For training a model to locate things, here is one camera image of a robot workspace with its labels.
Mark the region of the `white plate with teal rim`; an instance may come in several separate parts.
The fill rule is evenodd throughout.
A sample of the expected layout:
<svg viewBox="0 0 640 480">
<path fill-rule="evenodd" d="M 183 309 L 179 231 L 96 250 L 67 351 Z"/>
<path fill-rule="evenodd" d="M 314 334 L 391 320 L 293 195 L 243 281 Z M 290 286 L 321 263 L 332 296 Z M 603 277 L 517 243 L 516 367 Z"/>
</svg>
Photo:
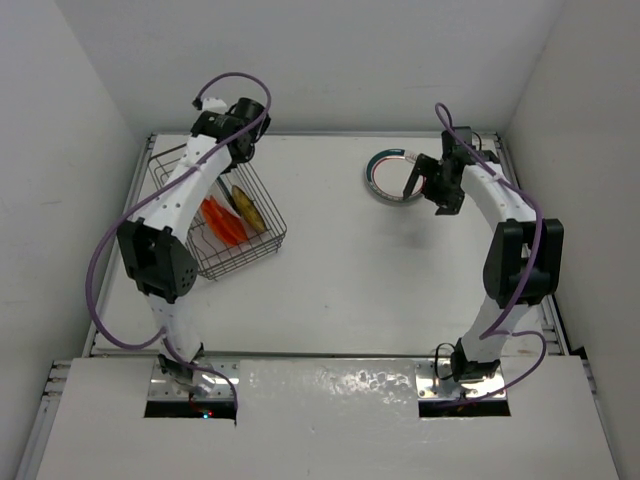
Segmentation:
<svg viewBox="0 0 640 480">
<path fill-rule="evenodd" d="M 418 154 L 410 150 L 383 150 L 367 162 L 364 184 L 377 201 L 390 206 L 407 206 L 422 197 L 419 184 L 413 187 L 409 197 L 403 197 L 404 185 L 417 159 Z"/>
</svg>

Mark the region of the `dark plate with gold pattern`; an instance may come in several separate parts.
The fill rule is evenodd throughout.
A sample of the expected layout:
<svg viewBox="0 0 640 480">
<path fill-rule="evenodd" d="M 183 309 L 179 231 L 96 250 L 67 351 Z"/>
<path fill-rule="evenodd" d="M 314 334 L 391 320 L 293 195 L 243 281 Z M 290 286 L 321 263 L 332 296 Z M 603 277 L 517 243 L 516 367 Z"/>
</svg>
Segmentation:
<svg viewBox="0 0 640 480">
<path fill-rule="evenodd" d="M 267 230 L 265 221 L 249 196 L 237 185 L 232 186 L 231 194 L 241 217 L 256 233 L 264 233 Z"/>
</svg>

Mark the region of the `orange plate front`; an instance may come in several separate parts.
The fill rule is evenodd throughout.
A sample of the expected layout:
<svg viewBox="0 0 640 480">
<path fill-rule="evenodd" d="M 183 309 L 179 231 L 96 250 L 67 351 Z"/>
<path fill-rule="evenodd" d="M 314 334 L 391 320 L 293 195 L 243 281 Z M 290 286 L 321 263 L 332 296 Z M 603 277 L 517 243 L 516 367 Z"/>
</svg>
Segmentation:
<svg viewBox="0 0 640 480">
<path fill-rule="evenodd" d="M 201 213 L 214 235 L 228 246 L 237 246 L 247 241 L 248 237 L 242 222 L 212 197 L 202 201 Z"/>
</svg>

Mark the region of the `orange plate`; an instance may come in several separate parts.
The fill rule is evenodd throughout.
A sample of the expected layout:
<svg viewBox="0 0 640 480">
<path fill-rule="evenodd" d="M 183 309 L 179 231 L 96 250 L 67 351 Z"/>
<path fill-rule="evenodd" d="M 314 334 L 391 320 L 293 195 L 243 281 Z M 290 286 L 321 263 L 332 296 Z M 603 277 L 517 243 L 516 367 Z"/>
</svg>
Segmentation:
<svg viewBox="0 0 640 480">
<path fill-rule="evenodd" d="M 214 211 L 213 216 L 219 227 L 225 231 L 227 238 L 232 238 L 231 244 L 237 245 L 248 241 L 247 233 L 242 222 L 228 210 L 222 207 L 213 196 L 209 198 Z"/>
<path fill-rule="evenodd" d="M 228 246 L 237 246 L 247 241 L 248 237 L 242 222 L 212 197 L 202 201 L 201 213 L 214 235 Z"/>
</svg>

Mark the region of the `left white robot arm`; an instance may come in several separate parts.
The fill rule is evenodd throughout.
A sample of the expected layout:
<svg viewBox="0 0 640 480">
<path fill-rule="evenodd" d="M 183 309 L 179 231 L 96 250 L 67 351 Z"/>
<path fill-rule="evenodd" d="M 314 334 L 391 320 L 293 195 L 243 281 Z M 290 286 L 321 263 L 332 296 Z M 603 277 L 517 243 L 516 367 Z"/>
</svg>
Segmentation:
<svg viewBox="0 0 640 480">
<path fill-rule="evenodd" d="M 202 351 L 186 295 L 198 274 L 187 248 L 191 222 L 222 174 L 252 159 L 270 122 L 267 109 L 242 97 L 229 110 L 202 103 L 181 159 L 149 204 L 124 221 L 117 240 L 125 270 L 146 298 L 161 330 L 165 367 L 191 379 Z"/>
</svg>

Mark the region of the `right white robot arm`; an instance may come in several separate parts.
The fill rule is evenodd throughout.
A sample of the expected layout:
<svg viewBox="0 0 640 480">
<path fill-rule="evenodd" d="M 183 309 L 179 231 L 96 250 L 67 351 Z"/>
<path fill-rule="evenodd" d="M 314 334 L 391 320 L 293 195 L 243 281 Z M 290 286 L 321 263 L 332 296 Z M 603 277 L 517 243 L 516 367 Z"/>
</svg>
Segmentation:
<svg viewBox="0 0 640 480">
<path fill-rule="evenodd" d="M 456 342 L 451 378 L 478 381 L 493 375 L 504 344 L 529 310 L 559 283 L 564 227 L 543 216 L 537 203 L 504 176 L 497 157 L 472 145 L 468 127 L 442 132 L 442 156 L 416 157 L 402 191 L 420 192 L 439 215 L 456 215 L 466 198 L 479 208 L 493 238 L 483 266 L 485 299 L 470 329 Z"/>
</svg>

